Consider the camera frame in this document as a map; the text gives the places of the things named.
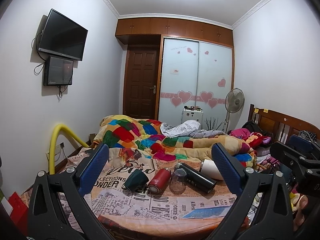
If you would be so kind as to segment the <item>black thermos bottle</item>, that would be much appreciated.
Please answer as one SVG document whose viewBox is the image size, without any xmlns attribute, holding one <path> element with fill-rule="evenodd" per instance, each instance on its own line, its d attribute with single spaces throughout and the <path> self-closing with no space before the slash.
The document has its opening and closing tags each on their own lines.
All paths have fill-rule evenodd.
<svg viewBox="0 0 320 240">
<path fill-rule="evenodd" d="M 177 163 L 174 167 L 175 170 L 177 169 L 183 169 L 186 172 L 185 179 L 188 183 L 196 187 L 198 190 L 209 194 L 213 191 L 214 187 L 216 186 L 216 181 L 212 178 L 209 178 L 208 176 L 205 176 L 201 172 L 195 170 L 191 166 L 185 164 L 185 163 Z"/>
</svg>

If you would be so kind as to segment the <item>wooden headboard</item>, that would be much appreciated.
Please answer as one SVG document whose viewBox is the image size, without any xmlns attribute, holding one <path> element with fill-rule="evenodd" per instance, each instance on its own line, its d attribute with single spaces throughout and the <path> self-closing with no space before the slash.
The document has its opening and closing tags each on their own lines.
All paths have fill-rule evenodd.
<svg viewBox="0 0 320 240">
<path fill-rule="evenodd" d="M 300 131 L 315 133 L 319 141 L 319 129 L 304 120 L 250 104 L 248 121 L 254 121 L 263 131 L 272 133 L 275 141 L 287 143 L 292 135 Z"/>
</svg>

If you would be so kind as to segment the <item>red thermos bottle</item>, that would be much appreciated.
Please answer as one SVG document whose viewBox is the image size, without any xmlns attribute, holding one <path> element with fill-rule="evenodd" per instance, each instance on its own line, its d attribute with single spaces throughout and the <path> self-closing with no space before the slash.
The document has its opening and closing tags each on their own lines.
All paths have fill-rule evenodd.
<svg viewBox="0 0 320 240">
<path fill-rule="evenodd" d="M 151 193 L 157 194 L 164 191 L 171 178 L 171 171 L 168 168 L 160 169 L 148 183 Z"/>
</svg>

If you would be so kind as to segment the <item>grey blanket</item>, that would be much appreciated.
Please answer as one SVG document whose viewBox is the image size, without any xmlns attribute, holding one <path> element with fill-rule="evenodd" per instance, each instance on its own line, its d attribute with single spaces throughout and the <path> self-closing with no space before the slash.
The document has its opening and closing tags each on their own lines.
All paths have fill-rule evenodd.
<svg viewBox="0 0 320 240">
<path fill-rule="evenodd" d="M 194 139 L 202 139 L 202 138 L 213 138 L 218 135 L 226 135 L 224 131 L 219 130 L 205 130 L 205 129 L 197 129 L 195 131 L 192 131 L 189 134 L 189 137 Z"/>
</svg>

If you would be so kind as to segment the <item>white patterned cloth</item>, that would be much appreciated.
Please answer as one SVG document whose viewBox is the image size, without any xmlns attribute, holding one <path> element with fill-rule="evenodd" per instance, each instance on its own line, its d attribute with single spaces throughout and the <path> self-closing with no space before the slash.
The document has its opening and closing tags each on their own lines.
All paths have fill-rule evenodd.
<svg viewBox="0 0 320 240">
<path fill-rule="evenodd" d="M 185 137 L 199 130 L 200 126 L 201 124 L 196 120 L 187 120 L 178 126 L 172 126 L 163 122 L 160 126 L 160 131 L 165 137 Z"/>
</svg>

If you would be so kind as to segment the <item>newspaper print bed sheet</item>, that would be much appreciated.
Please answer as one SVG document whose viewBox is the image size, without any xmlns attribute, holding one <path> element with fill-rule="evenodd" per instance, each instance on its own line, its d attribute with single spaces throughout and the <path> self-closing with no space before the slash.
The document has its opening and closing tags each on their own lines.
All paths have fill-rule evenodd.
<svg viewBox="0 0 320 240">
<path fill-rule="evenodd" d="M 77 167 L 89 156 L 85 148 L 69 159 L 66 168 Z M 206 194 L 186 185 L 181 194 L 170 191 L 151 193 L 148 183 L 162 168 L 173 174 L 174 163 L 159 165 L 134 150 L 132 158 L 123 156 L 123 149 L 109 148 L 109 158 L 92 191 L 84 195 L 94 215 L 105 229 L 118 239 L 204 239 L 215 230 L 236 200 L 223 182 Z M 149 182 L 134 192 L 122 189 L 129 175 L 142 170 Z M 81 231 L 63 193 L 59 194 L 64 213 L 73 229 Z"/>
</svg>

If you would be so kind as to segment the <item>dark green ceramic mug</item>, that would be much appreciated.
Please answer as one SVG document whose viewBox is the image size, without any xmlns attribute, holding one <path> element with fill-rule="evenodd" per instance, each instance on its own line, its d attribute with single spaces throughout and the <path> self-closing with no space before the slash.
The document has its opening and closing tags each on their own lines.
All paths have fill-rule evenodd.
<svg viewBox="0 0 320 240">
<path fill-rule="evenodd" d="M 125 183 L 122 185 L 122 189 L 134 192 L 140 186 L 144 186 L 149 182 L 147 175 L 140 169 L 134 170 Z"/>
</svg>

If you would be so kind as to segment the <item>small white cabinet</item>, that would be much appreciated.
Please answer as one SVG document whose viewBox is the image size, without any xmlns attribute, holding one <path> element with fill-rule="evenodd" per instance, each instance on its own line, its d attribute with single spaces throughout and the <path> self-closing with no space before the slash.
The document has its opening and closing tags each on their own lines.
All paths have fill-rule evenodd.
<svg viewBox="0 0 320 240">
<path fill-rule="evenodd" d="M 195 120 L 200 123 L 200 126 L 202 126 L 203 110 L 196 106 L 184 106 L 182 110 L 181 123 L 184 123 L 187 120 Z"/>
</svg>

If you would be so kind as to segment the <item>pile of pink clothes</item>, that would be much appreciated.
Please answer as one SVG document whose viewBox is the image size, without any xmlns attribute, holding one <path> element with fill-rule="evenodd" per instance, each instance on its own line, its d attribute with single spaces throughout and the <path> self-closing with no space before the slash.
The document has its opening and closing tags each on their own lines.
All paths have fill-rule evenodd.
<svg viewBox="0 0 320 240">
<path fill-rule="evenodd" d="M 250 132 L 246 128 L 238 128 L 229 131 L 228 134 L 230 136 L 244 140 L 245 143 L 249 144 L 249 146 L 253 149 L 256 149 L 263 145 L 268 145 L 272 140 L 271 136 L 263 135 L 260 132 Z"/>
</svg>

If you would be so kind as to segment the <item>standing electric fan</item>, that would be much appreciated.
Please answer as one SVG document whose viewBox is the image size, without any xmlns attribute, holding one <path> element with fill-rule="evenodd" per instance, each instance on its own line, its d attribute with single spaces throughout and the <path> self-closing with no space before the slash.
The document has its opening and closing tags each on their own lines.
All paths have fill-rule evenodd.
<svg viewBox="0 0 320 240">
<path fill-rule="evenodd" d="M 223 130 L 228 131 L 230 115 L 242 109 L 245 103 L 245 96 L 240 88 L 234 88 L 228 92 L 225 98 L 225 109 L 227 111 Z"/>
</svg>

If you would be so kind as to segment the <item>colourful patchwork quilt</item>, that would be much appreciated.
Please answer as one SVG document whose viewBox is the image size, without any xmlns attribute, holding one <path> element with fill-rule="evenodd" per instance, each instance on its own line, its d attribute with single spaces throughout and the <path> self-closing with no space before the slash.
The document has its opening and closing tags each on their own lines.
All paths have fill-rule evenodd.
<svg viewBox="0 0 320 240">
<path fill-rule="evenodd" d="M 148 159 L 166 162 L 212 159 L 212 146 L 221 143 L 244 167 L 255 165 L 254 150 L 242 139 L 224 134 L 197 139 L 189 136 L 170 138 L 161 133 L 160 127 L 158 120 L 109 115 L 100 122 L 93 143 L 103 142 L 109 148 L 122 148 L 126 158 L 132 158 L 134 150 L 139 150 Z"/>
</svg>

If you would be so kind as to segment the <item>white thermos tumbler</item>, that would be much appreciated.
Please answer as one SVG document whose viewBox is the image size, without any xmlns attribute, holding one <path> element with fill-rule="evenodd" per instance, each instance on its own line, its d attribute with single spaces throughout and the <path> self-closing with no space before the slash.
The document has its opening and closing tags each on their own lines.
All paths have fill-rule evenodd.
<svg viewBox="0 0 320 240">
<path fill-rule="evenodd" d="M 199 172 L 214 180 L 223 180 L 219 169 L 212 160 L 204 159 L 204 161 L 201 162 Z"/>
</svg>

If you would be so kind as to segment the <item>sliding wardrobe with hearts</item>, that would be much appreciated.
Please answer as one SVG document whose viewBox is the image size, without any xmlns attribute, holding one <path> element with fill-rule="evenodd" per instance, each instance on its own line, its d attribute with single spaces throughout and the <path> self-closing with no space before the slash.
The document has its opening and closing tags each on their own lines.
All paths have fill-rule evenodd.
<svg viewBox="0 0 320 240">
<path fill-rule="evenodd" d="M 225 98 L 233 87 L 233 49 L 214 43 L 165 38 L 158 119 L 181 124 L 184 106 L 203 110 L 202 129 L 223 130 Z"/>
</svg>

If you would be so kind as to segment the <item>red bag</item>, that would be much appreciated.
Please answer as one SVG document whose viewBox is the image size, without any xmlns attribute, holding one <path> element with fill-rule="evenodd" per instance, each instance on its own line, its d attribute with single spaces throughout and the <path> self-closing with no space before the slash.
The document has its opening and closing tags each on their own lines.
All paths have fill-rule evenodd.
<svg viewBox="0 0 320 240">
<path fill-rule="evenodd" d="M 9 204 L 12 206 L 12 212 L 10 218 L 16 225 L 18 230 L 25 236 L 28 235 L 28 207 L 20 198 L 20 196 L 14 192 L 9 197 Z"/>
</svg>

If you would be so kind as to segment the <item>brown wooden door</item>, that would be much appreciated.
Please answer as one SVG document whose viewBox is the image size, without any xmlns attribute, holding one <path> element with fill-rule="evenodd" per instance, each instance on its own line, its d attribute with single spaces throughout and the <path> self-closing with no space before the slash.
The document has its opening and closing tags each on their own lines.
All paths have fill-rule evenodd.
<svg viewBox="0 0 320 240">
<path fill-rule="evenodd" d="M 159 47 L 129 46 L 124 74 L 123 114 L 136 119 L 153 119 Z"/>
</svg>

